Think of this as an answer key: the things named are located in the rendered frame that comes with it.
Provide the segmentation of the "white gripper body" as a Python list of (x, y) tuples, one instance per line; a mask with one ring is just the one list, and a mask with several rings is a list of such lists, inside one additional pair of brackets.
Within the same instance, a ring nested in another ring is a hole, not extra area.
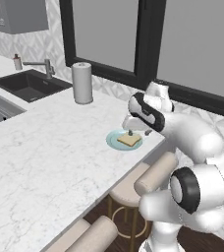
[(124, 130), (132, 130), (132, 131), (147, 131), (150, 130), (150, 127), (143, 123), (139, 118), (134, 117), (128, 114), (123, 123), (122, 127)]

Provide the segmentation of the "toasted bread slice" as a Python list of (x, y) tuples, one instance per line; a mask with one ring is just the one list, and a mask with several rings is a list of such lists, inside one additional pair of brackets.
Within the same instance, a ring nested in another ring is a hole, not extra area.
[(129, 135), (128, 133), (120, 136), (117, 139), (118, 142), (120, 142), (128, 147), (134, 146), (140, 140), (141, 140), (141, 136), (139, 134)]

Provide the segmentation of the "light blue plate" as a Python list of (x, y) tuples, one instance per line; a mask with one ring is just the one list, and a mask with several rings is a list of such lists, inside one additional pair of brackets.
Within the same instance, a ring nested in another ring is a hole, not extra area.
[(142, 140), (136, 142), (132, 147), (127, 146), (118, 141), (118, 138), (123, 136), (126, 133), (126, 130), (113, 130), (106, 137), (106, 143), (112, 149), (118, 151), (133, 151), (139, 148), (142, 145)]

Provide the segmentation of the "beige bar stool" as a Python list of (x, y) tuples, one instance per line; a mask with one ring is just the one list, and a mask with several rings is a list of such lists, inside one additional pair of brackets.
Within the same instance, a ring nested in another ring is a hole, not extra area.
[(144, 228), (137, 233), (137, 221), (139, 215), (140, 196), (146, 192), (152, 192), (158, 188), (167, 189), (169, 177), (178, 165), (174, 153), (166, 152), (152, 165), (141, 162), (138, 164), (108, 196), (108, 217), (113, 220), (118, 212), (124, 210), (124, 221), (128, 219), (128, 210), (133, 210), (133, 222), (131, 235), (119, 233), (121, 237), (130, 240), (129, 252), (134, 252), (135, 241), (143, 234), (147, 234), (148, 221), (144, 222)]
[(117, 236), (116, 224), (106, 216), (93, 224), (80, 219), (45, 252), (105, 252)]

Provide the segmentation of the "white paper towel roll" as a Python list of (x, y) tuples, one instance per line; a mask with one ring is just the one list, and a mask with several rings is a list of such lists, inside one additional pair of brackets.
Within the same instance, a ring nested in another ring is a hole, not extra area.
[(78, 104), (89, 104), (93, 102), (91, 65), (85, 62), (73, 64), (72, 79), (75, 102)]

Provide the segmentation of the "black framed window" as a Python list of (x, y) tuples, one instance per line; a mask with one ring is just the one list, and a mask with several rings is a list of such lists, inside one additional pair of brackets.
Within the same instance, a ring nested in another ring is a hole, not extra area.
[(59, 0), (66, 66), (88, 62), (93, 75), (139, 90), (145, 90), (150, 81), (156, 81), (169, 86), (173, 100), (224, 116), (224, 96), (157, 79), (166, 1), (139, 0), (134, 69), (127, 71), (77, 56), (73, 0)]

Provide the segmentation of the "grey metal tap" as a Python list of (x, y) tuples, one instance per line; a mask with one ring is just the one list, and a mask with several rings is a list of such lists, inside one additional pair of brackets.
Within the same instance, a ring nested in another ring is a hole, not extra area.
[(45, 59), (43, 62), (24, 62), (25, 66), (44, 66), (46, 71), (46, 78), (51, 80), (55, 75), (55, 70), (50, 63), (49, 59)]

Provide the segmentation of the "black sink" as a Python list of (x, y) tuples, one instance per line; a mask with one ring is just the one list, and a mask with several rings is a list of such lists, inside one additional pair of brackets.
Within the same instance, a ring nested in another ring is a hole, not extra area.
[(27, 102), (54, 95), (73, 85), (57, 78), (47, 79), (35, 70), (27, 70), (0, 78), (0, 88)]

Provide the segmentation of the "white soap bottle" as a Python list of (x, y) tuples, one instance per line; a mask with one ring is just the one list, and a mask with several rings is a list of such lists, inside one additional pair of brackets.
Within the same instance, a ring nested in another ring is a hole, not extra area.
[(21, 57), (17, 53), (15, 54), (13, 60), (15, 64), (15, 69), (18, 71), (23, 70)]

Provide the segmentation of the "grey wall cupboard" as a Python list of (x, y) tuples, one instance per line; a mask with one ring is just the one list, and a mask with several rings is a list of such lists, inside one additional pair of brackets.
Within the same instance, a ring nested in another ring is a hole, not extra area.
[(19, 34), (47, 29), (45, 0), (0, 0), (0, 32)]

